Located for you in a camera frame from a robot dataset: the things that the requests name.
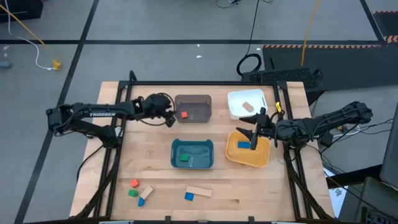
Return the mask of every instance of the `gray floor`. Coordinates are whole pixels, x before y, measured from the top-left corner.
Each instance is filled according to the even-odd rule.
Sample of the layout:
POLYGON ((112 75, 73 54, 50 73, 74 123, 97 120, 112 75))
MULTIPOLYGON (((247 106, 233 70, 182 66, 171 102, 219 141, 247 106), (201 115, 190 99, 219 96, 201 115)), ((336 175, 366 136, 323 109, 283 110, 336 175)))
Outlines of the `gray floor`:
MULTIPOLYGON (((93 0, 44 1, 41 19, 25 23, 43 39, 78 40, 93 0)), ((398 10, 398 2, 369 1, 375 10, 398 10)), ((303 40, 315 0, 260 2, 254 39, 303 40)), ((100 0, 87 39, 248 39, 255 0, 219 9, 214 0, 100 0)), ((11 39, 6 24, 0 24, 0 39, 11 39)), ((12 31, 29 35, 18 24, 12 31)), ((323 0, 315 18, 312 40, 376 40, 359 1, 323 0)), ((3 96, 0 126, 3 155, 0 157, 0 223, 15 219, 33 166, 42 146, 45 110, 57 103, 76 45, 51 45, 62 60, 59 72, 34 64, 31 45, 0 45, 0 60, 13 63, 0 70, 3 96)), ((251 52, 258 52, 253 45, 251 52)), ((81 53, 66 103, 92 102, 105 80, 126 79, 133 69, 140 80, 239 80, 235 68, 247 45, 86 45, 81 53)), ((52 56, 40 51, 39 63, 50 66, 52 56)), ((244 64, 249 70, 253 61, 244 64)), ((330 92, 323 95, 315 114, 336 110, 358 100, 374 111, 373 123, 392 117, 398 87, 330 92)), ((369 132, 386 127, 376 127, 369 132)), ((331 162, 345 171, 380 163, 388 134, 357 135, 326 152, 331 162)), ((45 160, 25 222, 67 218, 75 190, 76 170, 86 139, 79 134, 54 138, 45 160)))

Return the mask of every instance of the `wooden table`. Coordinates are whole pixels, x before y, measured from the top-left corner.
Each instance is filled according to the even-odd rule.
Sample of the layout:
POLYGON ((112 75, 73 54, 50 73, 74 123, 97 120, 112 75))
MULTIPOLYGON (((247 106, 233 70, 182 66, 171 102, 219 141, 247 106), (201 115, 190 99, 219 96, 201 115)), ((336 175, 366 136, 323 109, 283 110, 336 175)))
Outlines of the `wooden table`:
MULTIPOLYGON (((117 82, 103 82, 98 103, 113 104, 117 86, 117 82)), ((294 118, 309 117, 303 84, 290 82, 288 87, 294 118)), ((168 93, 171 97, 178 94, 209 94, 213 102, 213 114, 209 123, 181 124, 176 121, 171 128, 148 126, 137 121, 127 122, 111 218, 164 220, 165 216, 170 215, 172 220, 244 221, 248 220, 248 216, 254 216, 256 221, 294 221, 282 144, 278 148, 271 144, 269 163, 264 168, 238 164, 225 156, 228 135, 235 131, 235 127, 255 128, 254 125, 231 120, 227 94, 254 88, 263 90, 268 105, 267 114, 274 113, 275 98, 271 86, 133 86, 132 99, 158 92, 168 93), (170 148, 176 138, 192 141, 211 139, 215 152, 213 167, 209 170, 173 168, 170 148), (139 179, 140 192, 147 185, 154 188, 143 207, 137 206, 138 198, 127 194, 132 179, 139 179), (213 196, 208 198, 196 195, 192 202, 185 200, 187 185, 212 189, 213 196)), ((110 121, 109 118, 96 118, 93 122, 102 126, 110 121)), ((98 139, 88 140, 85 157, 100 145, 98 139)), ((82 168, 70 215, 77 214, 98 188, 104 152, 105 150, 100 151, 82 168)), ((325 211, 333 215, 319 153, 306 147, 302 149, 302 160, 309 191, 325 211)), ((297 192, 300 212, 305 217, 302 194, 299 189, 297 192)), ((108 193, 105 193, 101 214, 104 214, 107 198, 108 193)))

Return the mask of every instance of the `white container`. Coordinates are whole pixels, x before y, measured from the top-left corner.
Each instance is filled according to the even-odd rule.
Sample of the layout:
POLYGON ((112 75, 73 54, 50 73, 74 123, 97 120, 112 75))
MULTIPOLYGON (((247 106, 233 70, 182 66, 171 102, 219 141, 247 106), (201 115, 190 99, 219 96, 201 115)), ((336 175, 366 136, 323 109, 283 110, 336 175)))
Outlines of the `white container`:
POLYGON ((247 118, 260 113, 262 107, 268 110, 266 98, 262 90, 243 90, 228 93, 229 116, 233 120, 247 118), (248 102, 254 110, 252 112, 246 110, 243 107, 244 102, 248 102))

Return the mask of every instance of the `green cube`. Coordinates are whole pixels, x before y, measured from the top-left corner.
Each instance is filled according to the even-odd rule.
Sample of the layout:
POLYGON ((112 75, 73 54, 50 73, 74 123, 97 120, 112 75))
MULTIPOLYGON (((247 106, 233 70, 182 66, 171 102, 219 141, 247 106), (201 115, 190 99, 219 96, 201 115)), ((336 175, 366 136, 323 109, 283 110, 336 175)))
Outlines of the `green cube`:
POLYGON ((134 189, 129 190, 129 196, 137 197, 138 196, 138 191, 136 191, 134 189))
POLYGON ((181 160, 182 162, 188 162, 188 161, 189 161, 189 156, 188 156, 188 154, 181 154, 180 160, 181 160))

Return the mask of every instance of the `orange bowl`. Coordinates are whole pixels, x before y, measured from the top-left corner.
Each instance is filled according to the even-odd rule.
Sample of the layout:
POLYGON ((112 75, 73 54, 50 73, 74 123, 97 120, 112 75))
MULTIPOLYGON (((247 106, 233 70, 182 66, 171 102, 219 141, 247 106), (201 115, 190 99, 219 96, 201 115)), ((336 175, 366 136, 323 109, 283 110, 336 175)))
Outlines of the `orange bowl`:
POLYGON ((225 155, 234 162, 254 167, 265 167, 269 160, 270 144, 266 138, 258 138, 256 150, 238 148, 238 142, 249 141, 242 133, 234 131, 229 134, 225 155))

